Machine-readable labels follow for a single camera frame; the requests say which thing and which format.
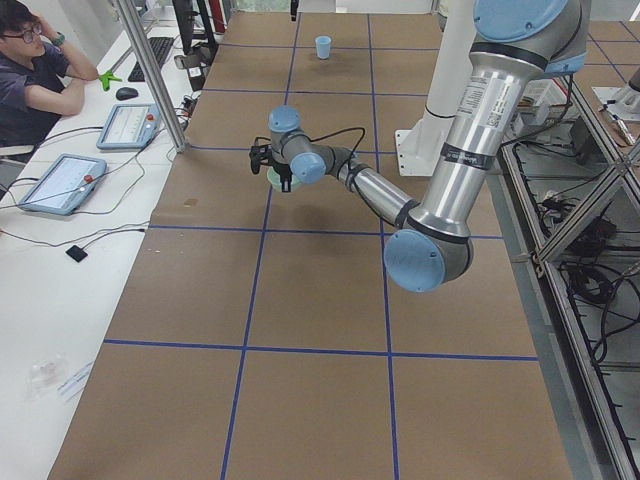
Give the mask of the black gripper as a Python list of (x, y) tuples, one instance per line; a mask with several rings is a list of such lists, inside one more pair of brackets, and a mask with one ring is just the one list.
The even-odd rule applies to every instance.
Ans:
[[(291, 0), (289, 11), (290, 19), (292, 21), (297, 20), (298, 9), (299, 0)], [(292, 191), (292, 172), (290, 166), (286, 163), (281, 163), (276, 160), (272, 161), (271, 166), (280, 177), (281, 192), (290, 193)]]

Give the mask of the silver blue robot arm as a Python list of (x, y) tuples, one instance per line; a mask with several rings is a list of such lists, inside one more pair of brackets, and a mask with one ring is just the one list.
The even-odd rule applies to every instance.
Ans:
[(467, 218), (526, 86), (583, 66), (590, 10), (588, 1), (473, 2), (470, 77), (421, 201), (359, 162), (354, 149), (312, 140), (299, 112), (286, 105), (270, 113), (270, 141), (252, 146), (251, 169), (271, 168), (284, 192), (292, 180), (341, 181), (396, 227), (384, 249), (393, 281), (408, 291), (433, 291), (472, 263)]

